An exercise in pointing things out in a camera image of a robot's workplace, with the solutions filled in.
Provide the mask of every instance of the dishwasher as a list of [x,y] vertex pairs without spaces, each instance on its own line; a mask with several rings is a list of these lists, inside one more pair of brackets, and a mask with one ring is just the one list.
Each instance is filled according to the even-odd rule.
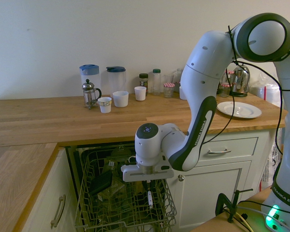
[[[77,231],[171,232],[176,208],[165,179],[124,182],[122,165],[135,164],[134,141],[80,145],[67,148],[78,197]],[[92,181],[112,171],[111,186],[90,194]],[[148,203],[147,189],[152,193]]]

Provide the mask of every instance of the white cabinet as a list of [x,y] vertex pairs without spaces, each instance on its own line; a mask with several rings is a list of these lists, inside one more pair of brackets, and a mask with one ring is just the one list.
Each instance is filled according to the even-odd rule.
[[220,193],[230,200],[237,189],[254,189],[240,194],[239,200],[254,195],[274,134],[275,130],[225,133],[204,144],[196,167],[176,171],[167,180],[177,209],[173,231],[188,232],[213,218]]
[[174,202],[177,209],[176,232],[190,231],[215,216],[216,201],[223,192],[229,199],[236,189],[243,189],[250,161],[196,167],[176,172]]
[[75,232],[76,207],[67,155],[61,150],[22,232]]

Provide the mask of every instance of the black cable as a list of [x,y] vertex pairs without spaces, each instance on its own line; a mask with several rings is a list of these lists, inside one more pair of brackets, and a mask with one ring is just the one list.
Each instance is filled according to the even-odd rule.
[[[240,201],[239,203],[242,203],[242,202],[250,202],[250,203],[259,204],[259,205],[262,205],[262,206],[266,206],[266,207],[272,208],[272,206],[269,206],[269,205],[267,205],[267,204],[262,204],[262,203],[254,202],[254,201]],[[281,212],[284,212],[284,213],[288,213],[288,214],[290,214],[290,211],[286,211],[286,210],[283,210],[283,209],[277,209],[277,210],[279,210],[279,211],[281,211]]]
[[282,104],[283,104],[281,85],[280,85],[280,83],[272,75],[270,75],[267,71],[263,70],[262,68],[258,67],[257,65],[254,65],[254,64],[251,64],[251,63],[247,63],[247,62],[243,62],[243,61],[241,61],[241,63],[246,64],[246,65],[250,65],[250,66],[252,66],[252,67],[254,67],[256,69],[261,70],[266,75],[268,75],[269,77],[271,77],[278,84],[278,87],[279,87],[279,95],[280,95],[280,110],[279,110],[278,124],[277,124],[277,127],[276,127],[276,133],[275,133],[275,144],[276,144],[276,147],[277,147],[278,151],[283,155],[282,151],[280,150],[280,148],[278,146],[278,142],[277,142],[278,130],[279,130],[279,126],[280,126],[280,122],[281,122],[281,116],[282,116]]
[[[223,211],[225,211],[225,212],[227,212],[228,214],[230,214],[230,212],[229,211],[227,211],[227,210],[225,210],[224,208],[223,208]],[[244,223],[242,223],[240,220],[238,220],[236,217],[233,217],[235,220],[237,220],[242,226],[244,226],[249,232],[250,232],[250,229],[244,224]]]
[[228,83],[229,83],[229,86],[230,86],[230,92],[232,94],[232,99],[233,99],[233,110],[232,110],[232,115],[228,121],[228,123],[226,124],[226,126],[218,133],[216,134],[213,138],[211,138],[210,140],[204,142],[203,144],[206,144],[210,141],[212,141],[213,139],[215,139],[217,136],[219,136],[226,128],[227,126],[229,125],[229,123],[231,122],[232,118],[233,118],[233,115],[234,115],[234,110],[235,110],[235,99],[234,99],[234,96],[233,96],[233,92],[232,92],[232,89],[231,89],[231,83],[230,83],[230,80],[229,80],[229,77],[228,77],[228,70],[226,69],[226,75],[227,75],[227,80],[228,80]]

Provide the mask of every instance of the wire rack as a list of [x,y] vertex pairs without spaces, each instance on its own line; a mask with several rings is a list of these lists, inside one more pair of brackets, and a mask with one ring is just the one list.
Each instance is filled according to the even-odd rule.
[[124,197],[114,197],[105,203],[99,194],[90,195],[93,178],[102,173],[105,157],[87,155],[75,216],[76,228],[86,232],[171,232],[176,224],[176,208],[166,180],[152,181],[150,190],[153,208],[148,205],[147,191],[141,182],[123,182]]

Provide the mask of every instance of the plate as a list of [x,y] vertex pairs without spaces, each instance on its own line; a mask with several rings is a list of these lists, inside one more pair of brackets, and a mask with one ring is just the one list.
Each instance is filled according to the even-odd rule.
[[[233,111],[233,102],[232,101],[225,101],[221,102],[217,105],[217,109],[224,114],[232,115]],[[242,117],[242,118],[256,118],[260,117],[262,111],[257,108],[256,106],[249,105],[242,102],[235,102],[234,108],[234,117]]]

